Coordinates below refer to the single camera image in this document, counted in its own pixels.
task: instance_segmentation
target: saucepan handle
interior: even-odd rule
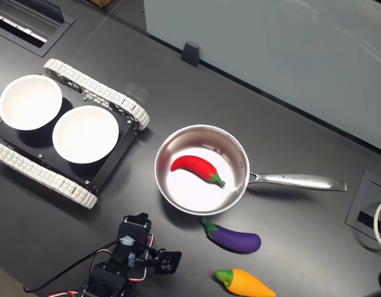
[[[280,184],[282,186],[300,187],[303,189],[321,190],[321,191],[345,191],[347,184],[344,181],[337,181],[332,178],[326,178],[318,175],[307,174],[256,174],[250,172],[255,177],[253,183]]]

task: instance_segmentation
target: toy chili pepper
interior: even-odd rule
[[[256,252],[261,246],[260,237],[254,233],[242,233],[223,228],[201,219],[208,238],[217,245],[233,252],[248,254]]]
[[[241,269],[218,270],[215,277],[232,293],[247,297],[275,297],[259,279]]]
[[[217,184],[219,187],[223,187],[225,185],[225,182],[221,180],[215,167],[213,167],[210,162],[200,157],[179,157],[171,165],[171,171],[176,169],[188,170],[209,183]]]

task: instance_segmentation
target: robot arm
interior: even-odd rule
[[[122,297],[134,296],[135,284],[128,277],[133,267],[153,267],[154,274],[173,274],[178,268],[181,252],[159,251],[146,246],[151,235],[152,223],[148,214],[123,218],[118,231],[118,239],[132,238],[133,243],[116,243],[108,262],[96,265],[90,277],[80,287],[79,297]],[[145,250],[151,259],[141,258]]]

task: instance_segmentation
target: pepper stem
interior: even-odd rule
[[[217,270],[215,272],[215,277],[228,288],[233,282],[233,270]]]
[[[225,182],[221,180],[218,174],[210,174],[211,179],[209,180],[211,183],[217,184],[219,187],[223,187]]]

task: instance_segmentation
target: white bowl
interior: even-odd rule
[[[0,96],[0,117],[18,130],[35,130],[56,117],[62,105],[58,84],[42,75],[11,82]]]
[[[82,106],[65,113],[53,131],[53,144],[65,160],[86,164],[102,159],[115,147],[118,124],[107,110]]]

